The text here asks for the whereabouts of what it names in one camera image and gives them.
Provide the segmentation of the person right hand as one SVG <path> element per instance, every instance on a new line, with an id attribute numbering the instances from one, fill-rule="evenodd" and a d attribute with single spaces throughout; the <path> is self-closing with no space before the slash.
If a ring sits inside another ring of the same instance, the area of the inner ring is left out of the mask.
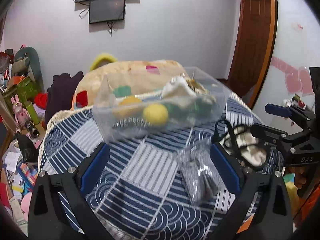
<path id="1" fill-rule="evenodd" d="M 295 167 L 294 174 L 295 174 L 295 186 L 298 189 L 301 189 L 306 184 L 306 177 L 305 173 L 308 170 L 307 167 Z"/>

